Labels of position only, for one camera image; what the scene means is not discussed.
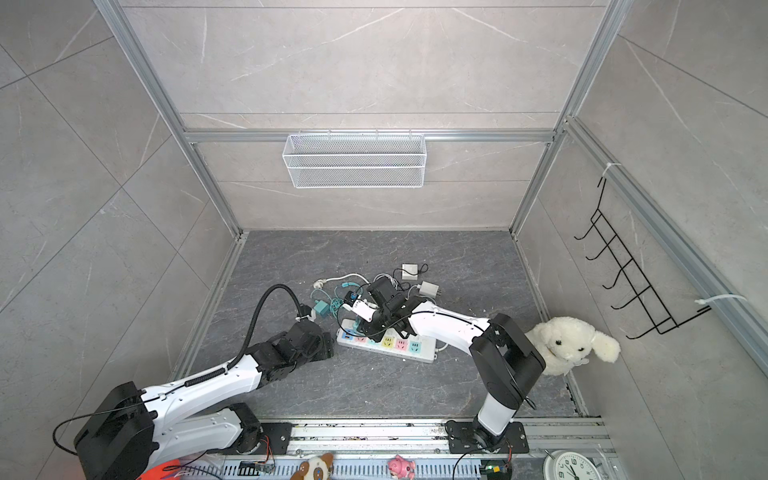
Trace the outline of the teal charger cube front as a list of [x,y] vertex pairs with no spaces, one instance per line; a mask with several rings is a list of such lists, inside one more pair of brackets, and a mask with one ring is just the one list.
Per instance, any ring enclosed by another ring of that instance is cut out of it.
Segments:
[[330,305],[324,300],[316,301],[313,310],[321,317],[327,317],[331,311]]

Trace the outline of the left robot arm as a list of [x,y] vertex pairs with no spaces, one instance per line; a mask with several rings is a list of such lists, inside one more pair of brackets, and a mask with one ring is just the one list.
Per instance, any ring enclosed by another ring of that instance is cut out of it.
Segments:
[[266,451],[267,436],[250,407],[209,407],[284,379],[299,367],[333,355],[333,335],[296,302],[291,327],[266,341],[252,341],[264,294],[237,355],[218,366],[161,385],[138,388],[129,381],[113,388],[83,426],[67,454],[88,479],[137,479],[193,454],[238,455]]

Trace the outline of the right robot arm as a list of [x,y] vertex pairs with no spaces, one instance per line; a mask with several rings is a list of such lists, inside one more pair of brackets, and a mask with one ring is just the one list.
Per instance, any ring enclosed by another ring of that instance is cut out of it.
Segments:
[[448,420],[445,431],[453,453],[526,453],[524,430],[513,424],[520,407],[542,376],[546,362],[515,321],[498,313],[471,317],[442,308],[428,297],[408,296],[382,278],[361,293],[345,297],[344,308],[360,323],[359,334],[381,343],[388,330],[408,340],[414,336],[441,341],[469,355],[487,391],[472,421]]

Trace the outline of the white multicolour power strip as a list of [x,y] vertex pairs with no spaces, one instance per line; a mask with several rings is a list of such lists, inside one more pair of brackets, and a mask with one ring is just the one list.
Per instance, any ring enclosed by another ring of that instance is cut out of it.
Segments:
[[350,319],[342,321],[342,326],[337,330],[337,343],[340,346],[422,363],[433,363],[436,358],[434,338],[410,336],[403,339],[393,329],[389,329],[382,340],[376,342],[357,332],[355,325],[356,322]]

